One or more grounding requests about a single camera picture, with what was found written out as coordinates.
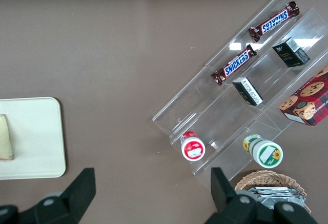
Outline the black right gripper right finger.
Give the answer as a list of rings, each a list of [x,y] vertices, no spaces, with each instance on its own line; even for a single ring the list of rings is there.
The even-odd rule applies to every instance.
[[[278,202],[273,209],[254,198],[238,195],[223,170],[211,169],[211,195],[217,209],[206,223],[315,223],[315,219],[300,205]]]

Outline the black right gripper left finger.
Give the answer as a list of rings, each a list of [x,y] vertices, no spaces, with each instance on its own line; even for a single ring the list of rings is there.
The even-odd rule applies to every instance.
[[[60,195],[48,196],[23,212],[15,205],[2,205],[1,223],[79,223],[95,194],[95,170],[85,168]]]

